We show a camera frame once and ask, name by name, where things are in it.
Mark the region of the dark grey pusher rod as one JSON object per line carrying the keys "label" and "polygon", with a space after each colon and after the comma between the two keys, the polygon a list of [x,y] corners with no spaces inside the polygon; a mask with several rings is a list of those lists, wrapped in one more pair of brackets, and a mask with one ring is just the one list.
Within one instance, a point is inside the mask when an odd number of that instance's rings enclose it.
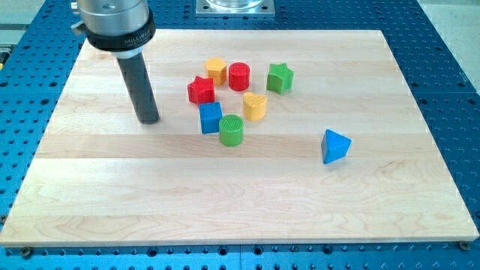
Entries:
{"label": "dark grey pusher rod", "polygon": [[117,62],[138,121],[147,125],[158,122],[161,117],[143,54],[139,53],[125,59],[118,58]]}

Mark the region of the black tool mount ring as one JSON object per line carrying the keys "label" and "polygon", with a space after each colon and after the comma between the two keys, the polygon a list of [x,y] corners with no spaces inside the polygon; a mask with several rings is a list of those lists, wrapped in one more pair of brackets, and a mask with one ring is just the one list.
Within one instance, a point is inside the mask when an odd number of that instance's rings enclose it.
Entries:
{"label": "black tool mount ring", "polygon": [[89,29],[85,29],[85,34],[88,42],[95,48],[111,53],[123,53],[146,45],[154,36],[156,32],[155,20],[152,10],[148,10],[147,22],[138,30],[123,34],[120,36],[104,36],[95,34]]}

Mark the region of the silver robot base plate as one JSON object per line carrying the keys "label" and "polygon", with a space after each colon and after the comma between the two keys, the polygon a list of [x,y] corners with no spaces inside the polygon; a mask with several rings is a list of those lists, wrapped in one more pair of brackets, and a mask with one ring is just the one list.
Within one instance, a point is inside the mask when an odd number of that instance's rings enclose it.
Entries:
{"label": "silver robot base plate", "polygon": [[274,0],[196,0],[196,17],[273,17]]}

